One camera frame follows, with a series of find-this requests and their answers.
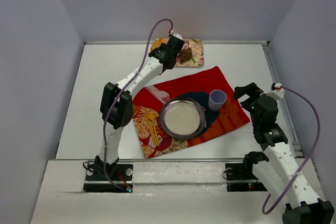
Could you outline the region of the metal tongs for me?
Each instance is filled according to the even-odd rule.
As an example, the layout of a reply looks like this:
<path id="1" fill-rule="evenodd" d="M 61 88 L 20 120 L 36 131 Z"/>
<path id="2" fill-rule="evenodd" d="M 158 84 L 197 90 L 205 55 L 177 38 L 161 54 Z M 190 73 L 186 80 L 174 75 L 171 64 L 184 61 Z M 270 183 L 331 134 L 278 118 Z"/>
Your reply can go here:
<path id="1" fill-rule="evenodd" d="M 176 61 L 177 62 L 180 62 L 180 57 L 181 55 L 183 54 L 183 51 L 188 48 L 189 46 L 189 42 L 188 41 L 185 41 L 184 44 L 183 44 L 183 48 L 181 49 L 181 51 L 178 53 L 177 57 L 176 57 Z"/>

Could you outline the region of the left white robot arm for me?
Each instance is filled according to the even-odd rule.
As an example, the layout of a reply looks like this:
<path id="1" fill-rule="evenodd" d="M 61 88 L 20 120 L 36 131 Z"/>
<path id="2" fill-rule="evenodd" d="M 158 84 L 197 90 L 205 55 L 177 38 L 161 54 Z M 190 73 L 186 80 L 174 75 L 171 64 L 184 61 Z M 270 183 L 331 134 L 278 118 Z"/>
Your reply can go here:
<path id="1" fill-rule="evenodd" d="M 100 105 L 103 146 L 94 164 L 108 181 L 117 171 L 122 131 L 133 118 L 133 98 L 154 77 L 174 68 L 184 43 L 181 35 L 172 34 L 167 43 L 150 52 L 146 49 L 140 66 L 131 74 L 115 84 L 105 85 Z"/>

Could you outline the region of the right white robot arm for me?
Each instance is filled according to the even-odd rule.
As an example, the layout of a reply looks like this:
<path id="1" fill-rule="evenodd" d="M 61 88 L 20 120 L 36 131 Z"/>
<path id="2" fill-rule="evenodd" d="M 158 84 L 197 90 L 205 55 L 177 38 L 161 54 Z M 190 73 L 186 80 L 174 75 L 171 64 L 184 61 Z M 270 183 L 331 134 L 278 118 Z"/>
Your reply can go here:
<path id="1" fill-rule="evenodd" d="M 234 99 L 248 96 L 241 107 L 249 112 L 254 138 L 262 149 L 245 155 L 243 170 L 263 184 L 269 192 L 267 200 L 275 200 L 270 207 L 266 202 L 263 204 L 264 215 L 283 204 L 283 223 L 331 223 L 334 206 L 321 199 L 302 173 L 312 154 L 298 165 L 284 131 L 276 122 L 277 102 L 284 98 L 285 91 L 280 83 L 273 83 L 269 92 L 263 92 L 253 82 L 234 88 Z"/>

